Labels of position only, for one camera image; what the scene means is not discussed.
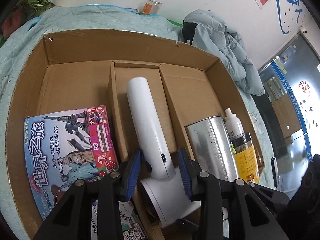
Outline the brown cardboard box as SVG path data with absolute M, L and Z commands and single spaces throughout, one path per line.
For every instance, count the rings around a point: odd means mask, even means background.
M 185 127 L 230 108 L 251 133 L 259 170 L 263 157 L 253 118 L 218 57 L 183 42 L 111 29 L 71 30 L 41 35 L 13 68 L 8 81 L 3 153 L 18 224 L 9 223 L 19 239 L 31 239 L 42 224 L 24 159 L 24 119 L 28 116 L 104 105 L 121 160 L 138 146 L 126 96 L 127 82 L 148 80 L 171 153 L 193 149 Z

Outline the small orange label jar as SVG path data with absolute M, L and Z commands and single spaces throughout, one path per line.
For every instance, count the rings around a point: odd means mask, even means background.
M 162 3 L 156 0 L 147 0 L 143 10 L 143 15 L 155 15 L 159 11 L 160 7 L 162 6 Z

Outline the silver metal can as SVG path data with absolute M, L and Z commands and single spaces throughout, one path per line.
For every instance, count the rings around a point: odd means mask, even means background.
M 185 127 L 200 167 L 216 178 L 233 182 L 238 172 L 222 116 L 212 116 Z

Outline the light blue jacket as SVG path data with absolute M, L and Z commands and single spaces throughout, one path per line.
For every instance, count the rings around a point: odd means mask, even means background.
M 185 42 L 218 57 L 233 81 L 245 93 L 265 93 L 261 78 L 248 57 L 238 31 L 211 11 L 197 9 L 183 20 Z

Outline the white spray bottle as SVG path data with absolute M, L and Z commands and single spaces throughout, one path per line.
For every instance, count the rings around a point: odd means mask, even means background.
M 225 127 L 227 129 L 230 141 L 243 136 L 245 133 L 244 128 L 237 115 L 233 113 L 230 108 L 225 110 L 225 115 Z

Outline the white hair dryer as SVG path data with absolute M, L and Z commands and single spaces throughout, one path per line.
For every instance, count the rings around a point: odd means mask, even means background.
M 185 195 L 180 169 L 174 167 L 146 78 L 127 83 L 127 98 L 139 146 L 150 176 L 141 181 L 162 228 L 200 207 Z

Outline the glass door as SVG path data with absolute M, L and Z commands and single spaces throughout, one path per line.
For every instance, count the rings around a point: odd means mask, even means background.
M 293 197 L 319 154 L 319 55 L 297 34 L 258 73 L 265 94 L 253 99 L 273 148 L 274 186 Z

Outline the potted green plant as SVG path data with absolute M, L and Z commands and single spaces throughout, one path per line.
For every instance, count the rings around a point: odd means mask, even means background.
M 25 22 L 55 6 L 54 0 L 14 0 L 1 19 L 1 38 L 7 40 Z

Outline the teal quilt blanket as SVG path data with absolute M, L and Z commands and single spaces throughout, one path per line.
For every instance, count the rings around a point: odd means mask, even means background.
M 29 239 L 22 224 L 9 183 L 5 135 L 9 106 L 18 76 L 37 42 L 45 34 L 70 30 L 82 37 L 84 30 L 121 30 L 127 34 L 145 34 L 148 38 L 163 38 L 169 55 L 178 50 L 175 59 L 185 59 L 182 52 L 188 47 L 180 41 L 181 28 L 162 16 L 142 16 L 110 5 L 85 5 L 83 7 L 54 7 L 40 17 L 29 20 L 18 28 L 1 47 L 1 213 L 14 236 Z

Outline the yellow label glass jar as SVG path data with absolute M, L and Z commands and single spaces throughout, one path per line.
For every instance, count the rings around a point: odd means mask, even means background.
M 259 183 L 260 175 L 251 134 L 245 133 L 231 141 L 239 178 L 246 183 Z

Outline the colourful board game box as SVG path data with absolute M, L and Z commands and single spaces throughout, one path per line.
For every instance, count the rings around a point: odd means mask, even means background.
M 30 188 L 43 221 L 78 180 L 101 180 L 117 171 L 105 106 L 28 117 L 24 156 Z M 146 239 L 131 198 L 119 202 L 123 239 Z M 97 238 L 98 202 L 92 205 L 91 239 Z

